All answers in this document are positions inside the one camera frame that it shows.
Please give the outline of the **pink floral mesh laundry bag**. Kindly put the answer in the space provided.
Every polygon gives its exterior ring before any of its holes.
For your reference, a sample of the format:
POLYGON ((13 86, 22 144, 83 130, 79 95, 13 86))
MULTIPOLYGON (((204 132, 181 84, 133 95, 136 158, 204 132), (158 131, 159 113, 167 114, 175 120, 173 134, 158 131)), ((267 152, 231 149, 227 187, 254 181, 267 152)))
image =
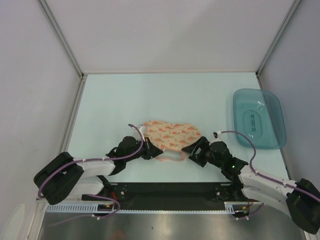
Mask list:
POLYGON ((158 161, 181 162, 186 158, 182 148, 198 141, 202 134, 193 124, 170 123, 162 120, 149 120, 142 125, 146 126, 145 137, 163 154, 156 157, 158 161))

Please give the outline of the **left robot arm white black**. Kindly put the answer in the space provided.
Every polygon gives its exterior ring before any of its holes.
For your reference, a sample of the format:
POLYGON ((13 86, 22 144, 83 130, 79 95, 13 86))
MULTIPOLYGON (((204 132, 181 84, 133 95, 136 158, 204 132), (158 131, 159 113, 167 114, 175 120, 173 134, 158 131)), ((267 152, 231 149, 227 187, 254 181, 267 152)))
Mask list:
POLYGON ((75 194, 81 179, 116 175, 126 168, 127 162, 139 158, 151 160, 164 150, 149 137, 137 140, 126 136, 103 158, 75 160, 70 153, 62 152, 35 175, 33 182, 38 187, 38 197, 56 205, 75 194))

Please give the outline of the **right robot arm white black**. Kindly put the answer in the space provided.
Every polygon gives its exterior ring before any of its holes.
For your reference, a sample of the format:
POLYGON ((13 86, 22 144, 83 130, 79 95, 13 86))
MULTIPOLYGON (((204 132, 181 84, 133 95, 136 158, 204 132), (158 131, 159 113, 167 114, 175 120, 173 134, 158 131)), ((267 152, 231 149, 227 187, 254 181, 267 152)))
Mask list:
POLYGON ((277 178, 260 171, 251 162, 233 156, 227 145, 216 138, 197 142, 182 148, 189 159, 200 166, 210 163, 234 185, 231 196, 242 201, 245 197, 257 200, 288 215, 303 231, 317 234, 320 229, 320 192, 307 179, 299 181, 277 178))

